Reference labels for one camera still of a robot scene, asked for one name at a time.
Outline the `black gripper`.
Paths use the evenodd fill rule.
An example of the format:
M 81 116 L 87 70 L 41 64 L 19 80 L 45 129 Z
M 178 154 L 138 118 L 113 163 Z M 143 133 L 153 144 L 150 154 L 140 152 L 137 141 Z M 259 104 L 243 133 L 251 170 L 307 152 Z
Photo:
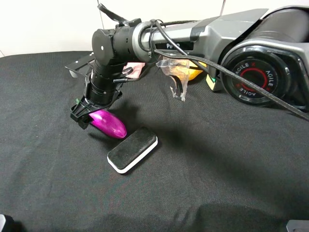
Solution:
M 122 62 L 103 65 L 95 59 L 91 64 L 91 73 L 86 77 L 84 95 L 72 107 L 70 116 L 78 121 L 78 125 L 85 130 L 93 121 L 90 114 L 109 108 L 120 95 L 118 79 L 123 70 Z

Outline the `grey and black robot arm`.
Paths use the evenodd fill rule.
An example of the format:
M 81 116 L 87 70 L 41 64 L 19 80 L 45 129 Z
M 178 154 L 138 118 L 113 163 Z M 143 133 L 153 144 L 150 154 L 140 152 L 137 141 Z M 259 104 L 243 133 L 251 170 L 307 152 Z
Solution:
M 167 23 L 129 21 L 102 4 L 98 8 L 117 22 L 116 27 L 95 31 L 92 54 L 68 66 L 74 76 L 88 66 L 82 73 L 84 94 L 70 111 L 81 128 L 92 122 L 91 113 L 121 97 L 122 84 L 130 81 L 123 73 L 128 63 L 151 68 L 159 56 L 193 62 L 208 74 L 213 91 L 223 88 L 237 101 L 254 106 L 275 103 L 308 120 L 308 5 Z

